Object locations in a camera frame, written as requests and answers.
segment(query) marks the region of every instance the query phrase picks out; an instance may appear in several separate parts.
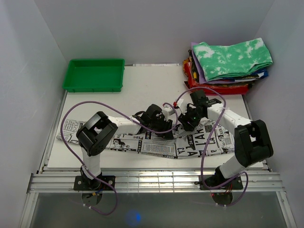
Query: white table surface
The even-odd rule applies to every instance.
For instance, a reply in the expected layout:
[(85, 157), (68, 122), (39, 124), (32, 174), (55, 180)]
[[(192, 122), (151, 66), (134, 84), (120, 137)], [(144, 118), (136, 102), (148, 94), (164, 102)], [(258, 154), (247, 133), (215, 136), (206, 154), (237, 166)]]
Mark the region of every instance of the white table surface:
[[(183, 81), (186, 77), (181, 66), (126, 66), (123, 76), (123, 88), (120, 93), (68, 93), (64, 104), (64, 114), (75, 104), (82, 101), (99, 101), (106, 103), (128, 116), (146, 110), (151, 104), (161, 106), (164, 102), (173, 103), (178, 95), (186, 89)], [(189, 94), (183, 99), (191, 102)], [(248, 117), (241, 95), (226, 95), (227, 107), (235, 113)], [(68, 116), (69, 119), (87, 121), (96, 112), (107, 115), (119, 114), (98, 104), (84, 104), (77, 107)], [(80, 146), (71, 148), (82, 157)], [(233, 154), (206, 157), (204, 167), (216, 168), (227, 161)], [(110, 169), (193, 169), (200, 168), (200, 158), (168, 159), (128, 152), (104, 150), (101, 153), (101, 167)], [(80, 162), (66, 148), (62, 141), (54, 140), (47, 164), (49, 169), (79, 169)], [(252, 168), (262, 168), (261, 162)]]

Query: white backdrop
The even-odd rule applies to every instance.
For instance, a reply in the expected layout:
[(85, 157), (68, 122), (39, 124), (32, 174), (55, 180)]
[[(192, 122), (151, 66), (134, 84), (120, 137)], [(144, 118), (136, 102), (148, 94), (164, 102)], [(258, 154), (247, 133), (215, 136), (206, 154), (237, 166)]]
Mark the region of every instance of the white backdrop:
[(304, 1), (275, 0), (256, 37), (262, 37), (274, 61), (270, 77), (247, 96), (254, 119), (268, 127), (274, 156), (298, 227), (304, 227)]
[(0, 0), (0, 227), (19, 225), (67, 62), (33, 0)]
[(274, 0), (35, 0), (64, 57), (181, 63), (190, 42), (250, 40)]

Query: tie-dye fabric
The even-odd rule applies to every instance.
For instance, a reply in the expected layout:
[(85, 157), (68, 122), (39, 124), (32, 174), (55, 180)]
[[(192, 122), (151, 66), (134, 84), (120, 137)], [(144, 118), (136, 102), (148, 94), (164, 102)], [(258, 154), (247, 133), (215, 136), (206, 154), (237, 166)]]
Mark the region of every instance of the tie-dye fabric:
[(206, 81), (241, 77), (272, 64), (272, 58), (261, 38), (231, 46), (209, 46), (202, 42), (193, 46)]

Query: fabric pile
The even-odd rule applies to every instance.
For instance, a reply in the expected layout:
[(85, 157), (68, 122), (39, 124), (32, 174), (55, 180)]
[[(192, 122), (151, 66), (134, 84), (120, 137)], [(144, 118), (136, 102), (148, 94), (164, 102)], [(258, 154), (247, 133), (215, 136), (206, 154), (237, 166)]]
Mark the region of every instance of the fabric pile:
[(189, 58), (183, 61), (188, 88), (204, 86), (224, 94), (245, 94), (255, 80), (268, 76), (273, 63), (261, 38), (231, 45), (191, 43)]

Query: aluminum frame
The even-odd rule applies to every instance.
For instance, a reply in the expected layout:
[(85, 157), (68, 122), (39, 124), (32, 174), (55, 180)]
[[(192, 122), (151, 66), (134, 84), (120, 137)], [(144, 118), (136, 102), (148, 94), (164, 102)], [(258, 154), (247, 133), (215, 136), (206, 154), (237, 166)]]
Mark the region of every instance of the aluminum frame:
[[(34, 215), (36, 202), (39, 193), (79, 193), (73, 191), (75, 176), (80, 175), (79, 171), (73, 170), (51, 170), (47, 168), (53, 141), (59, 126), (60, 117), (66, 100), (67, 92), (62, 95), (57, 114), (54, 119), (50, 135), (43, 154), (38, 174), (31, 177), (28, 193), (20, 221), (21, 228), (28, 228)], [(249, 118), (252, 119), (245, 97), (243, 100), (247, 109)], [(263, 162), (264, 168), (260, 170), (249, 170), (249, 184), (247, 191), (274, 191), (277, 194), (283, 216), (288, 228), (296, 227), (295, 220), (291, 213), (283, 183), (280, 174), (269, 172), (266, 161)], [(204, 171), (204, 175), (213, 174), (213, 170)], [(199, 190), (195, 181), (198, 181), (200, 171), (193, 169), (183, 170), (103, 170), (103, 175), (116, 176), (116, 190), (118, 193), (145, 193), (145, 192), (210, 192), (210, 190)], [(246, 183), (246, 177), (241, 176), (243, 185)]]

